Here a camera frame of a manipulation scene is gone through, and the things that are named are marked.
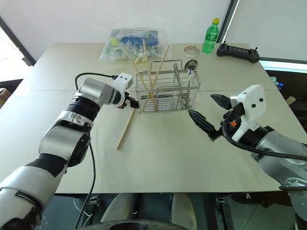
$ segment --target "plastic bag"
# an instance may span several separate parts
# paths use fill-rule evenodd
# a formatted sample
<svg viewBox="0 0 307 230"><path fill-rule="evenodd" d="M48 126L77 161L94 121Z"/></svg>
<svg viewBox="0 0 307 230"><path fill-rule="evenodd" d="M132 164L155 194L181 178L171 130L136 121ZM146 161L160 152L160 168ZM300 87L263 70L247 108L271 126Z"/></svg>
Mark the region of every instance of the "plastic bag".
<svg viewBox="0 0 307 230"><path fill-rule="evenodd" d="M112 30L99 61L128 60L123 46L127 48L134 63L145 62L143 40L147 56L151 60L161 59L169 46L163 30L149 28L122 28ZM172 58L169 48L166 59Z"/></svg>

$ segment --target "orange component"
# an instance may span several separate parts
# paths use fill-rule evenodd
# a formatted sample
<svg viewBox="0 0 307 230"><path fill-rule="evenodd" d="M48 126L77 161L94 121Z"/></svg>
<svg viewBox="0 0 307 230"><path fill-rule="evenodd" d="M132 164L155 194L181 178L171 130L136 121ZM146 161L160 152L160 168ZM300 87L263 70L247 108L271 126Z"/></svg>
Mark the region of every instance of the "orange component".
<svg viewBox="0 0 307 230"><path fill-rule="evenodd" d="M232 127L236 127L236 122L235 121L232 121L229 123Z"/></svg>

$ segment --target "white wall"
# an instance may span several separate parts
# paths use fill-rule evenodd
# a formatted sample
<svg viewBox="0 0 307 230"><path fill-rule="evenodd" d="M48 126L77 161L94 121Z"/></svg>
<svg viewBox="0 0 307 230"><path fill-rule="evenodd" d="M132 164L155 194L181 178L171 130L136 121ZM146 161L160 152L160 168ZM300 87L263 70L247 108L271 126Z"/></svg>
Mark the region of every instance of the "white wall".
<svg viewBox="0 0 307 230"><path fill-rule="evenodd" d="M307 60L307 0L241 0L227 43L258 47L261 57Z"/></svg>
<svg viewBox="0 0 307 230"><path fill-rule="evenodd" d="M114 28L166 30L170 43L201 43L230 0L0 0L0 16L34 59L54 42L106 42Z"/></svg>

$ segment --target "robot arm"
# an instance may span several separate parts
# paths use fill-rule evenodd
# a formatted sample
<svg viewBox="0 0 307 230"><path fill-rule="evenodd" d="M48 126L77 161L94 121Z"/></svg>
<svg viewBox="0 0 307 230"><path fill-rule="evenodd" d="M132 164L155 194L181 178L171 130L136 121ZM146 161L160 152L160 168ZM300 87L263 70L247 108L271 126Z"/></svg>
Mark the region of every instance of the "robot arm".
<svg viewBox="0 0 307 230"><path fill-rule="evenodd" d="M67 168L85 157L100 108L104 104L123 108L128 98L125 89L131 84L132 76L125 73L113 86L91 78L84 81L42 138L38 157L0 184L0 230L31 230L40 222Z"/></svg>
<svg viewBox="0 0 307 230"><path fill-rule="evenodd" d="M196 111L190 110L193 121L212 141L224 136L238 148L251 151L252 158L290 196L299 229L307 225L307 147L271 127L256 123L266 110L261 85L252 85L236 96L211 97L224 109L224 121L219 130Z"/></svg>

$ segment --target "green plastic bottle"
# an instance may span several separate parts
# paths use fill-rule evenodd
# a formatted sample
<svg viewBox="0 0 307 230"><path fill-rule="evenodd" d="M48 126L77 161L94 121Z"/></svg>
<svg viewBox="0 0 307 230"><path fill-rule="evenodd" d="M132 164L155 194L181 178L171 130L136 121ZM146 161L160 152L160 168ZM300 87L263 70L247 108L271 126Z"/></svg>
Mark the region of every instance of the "green plastic bottle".
<svg viewBox="0 0 307 230"><path fill-rule="evenodd" d="M216 43L217 36L219 35L219 22L220 19L214 18L212 25L207 29L205 42L202 45L202 51L204 53L209 54L214 49L214 43Z"/></svg>

